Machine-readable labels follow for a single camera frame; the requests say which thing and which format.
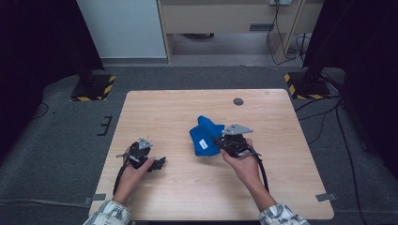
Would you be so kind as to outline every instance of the dark curtain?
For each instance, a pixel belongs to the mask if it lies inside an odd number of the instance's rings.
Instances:
[[[341,95],[365,150],[377,152],[398,178],[398,1],[325,0],[304,66],[345,71]]]
[[[76,1],[0,0],[0,151],[3,161],[45,86],[104,69]]]

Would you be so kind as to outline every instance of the wooden table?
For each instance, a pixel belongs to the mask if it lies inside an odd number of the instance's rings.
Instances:
[[[244,104],[234,104],[241,98]],[[249,191],[221,155],[197,157],[189,130],[204,115],[215,124],[252,128],[262,154],[271,195],[310,219],[330,219],[329,201],[290,98],[282,89],[131,91],[127,94],[96,193],[112,199],[124,153],[144,137],[154,143],[150,156],[166,162],[149,172],[130,198],[134,220],[257,220]],[[103,201],[94,201],[90,215]]]

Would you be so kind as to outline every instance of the left hand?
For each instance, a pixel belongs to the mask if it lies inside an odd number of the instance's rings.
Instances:
[[[134,169],[131,164],[129,164],[123,174],[120,177],[119,185],[117,187],[116,193],[112,198],[113,201],[126,205],[129,196],[138,186],[146,171],[152,166],[155,161],[154,157],[150,157],[140,168]]]

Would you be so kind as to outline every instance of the gray carpet floor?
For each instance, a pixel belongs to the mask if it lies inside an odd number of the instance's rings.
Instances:
[[[49,85],[35,119],[15,143],[0,167],[0,199],[41,199],[83,203],[95,193],[126,94],[131,90],[165,89],[287,89],[283,75],[299,67],[108,67],[116,76],[110,95],[103,101],[75,102],[69,96],[78,82],[71,76]],[[298,111],[298,118],[333,108],[338,98],[319,100]],[[292,99],[295,108],[310,100]],[[350,116],[338,108],[347,138],[356,180],[345,149],[335,111],[300,120],[326,191],[335,193],[335,216],[310,220],[312,224],[363,224],[357,202],[367,224],[396,224],[398,181],[377,153],[362,150],[361,139]],[[106,136],[98,136],[113,120]],[[355,182],[359,198],[356,198]],[[0,224],[83,224],[87,208],[0,204]]]

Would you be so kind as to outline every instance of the black stand base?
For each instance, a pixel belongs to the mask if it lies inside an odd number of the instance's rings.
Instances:
[[[95,83],[93,86],[87,86],[87,84],[84,84],[82,79],[80,79],[70,95],[70,100],[88,101],[106,99],[114,82],[115,76],[92,75],[92,78]]]
[[[330,90],[325,82],[318,80],[307,84],[304,82],[304,75],[305,73],[301,72],[289,72],[284,75],[292,98],[312,99],[330,97]]]

